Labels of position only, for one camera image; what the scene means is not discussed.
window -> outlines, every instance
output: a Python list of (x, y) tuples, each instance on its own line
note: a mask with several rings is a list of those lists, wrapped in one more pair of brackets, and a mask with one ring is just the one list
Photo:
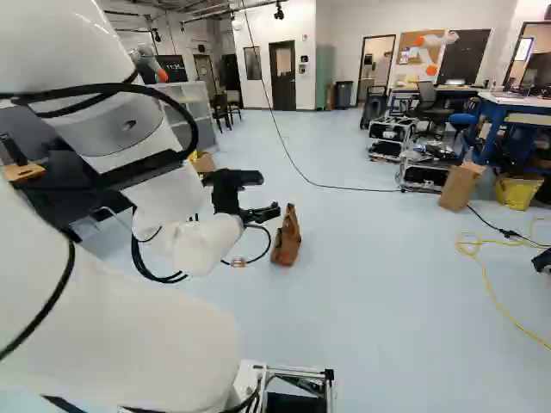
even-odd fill
[(244, 47), (245, 69), (247, 70), (247, 80), (262, 79), (262, 70), (260, 66), (260, 47)]
[(528, 60), (530, 49), (532, 48), (532, 43), (534, 43), (533, 37), (524, 37), (518, 43), (517, 54), (515, 55), (515, 60)]

white wall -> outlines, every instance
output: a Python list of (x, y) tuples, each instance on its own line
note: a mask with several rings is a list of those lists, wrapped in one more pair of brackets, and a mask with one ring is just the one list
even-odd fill
[[(251, 25), (254, 46), (260, 47), (262, 76), (268, 90), (271, 104), (271, 76), (269, 71), (269, 43), (294, 40), (295, 70), (296, 70), (296, 107), (297, 109), (314, 109), (316, 90), (316, 2), (315, 0), (290, 0), (282, 3), (285, 18), (276, 20), (274, 5), (248, 9), (247, 15)], [(251, 38), (245, 23), (243, 12), (235, 14), (240, 30), (233, 30), (235, 48), (238, 57), (243, 104), (246, 108), (268, 107), (263, 92), (262, 82), (247, 80), (245, 70), (244, 47), (250, 47)], [(298, 72), (300, 56), (307, 55), (310, 63), (306, 73)]]
[(517, 0), (321, 0), (318, 8), (329, 8), (325, 13), (333, 15), (331, 38), (337, 48), (336, 80), (354, 81), (354, 104), (364, 36), (396, 34), (395, 58), (402, 32), (490, 28), (492, 33), (480, 66), (479, 78), (485, 79), (492, 71), (492, 62), (502, 53), (516, 5)]

trash can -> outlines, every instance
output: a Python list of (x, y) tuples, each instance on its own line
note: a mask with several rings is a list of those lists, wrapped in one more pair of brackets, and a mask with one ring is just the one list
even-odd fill
[(335, 109), (346, 109), (350, 107), (352, 84), (353, 82), (350, 80), (335, 82)]

blue chair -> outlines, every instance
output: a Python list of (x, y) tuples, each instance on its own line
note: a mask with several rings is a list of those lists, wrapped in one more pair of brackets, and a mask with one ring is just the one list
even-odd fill
[(465, 102), (464, 109), (466, 113), (451, 114), (448, 117), (448, 122), (455, 129), (454, 143), (461, 132), (471, 126), (476, 125), (476, 123), (478, 122), (478, 118), (473, 114), (473, 112), (476, 111), (479, 102), (480, 99), (478, 97), (473, 97)]

orange tip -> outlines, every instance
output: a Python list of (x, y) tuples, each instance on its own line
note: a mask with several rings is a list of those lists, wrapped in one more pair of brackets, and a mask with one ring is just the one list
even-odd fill
[(158, 73), (158, 80), (160, 80), (163, 83), (167, 83), (169, 81), (169, 75), (166, 71), (164, 71), (163, 68), (159, 69)]
[(434, 76), (436, 75), (436, 71), (438, 70), (438, 67), (435, 65), (428, 65), (427, 66), (427, 75)]

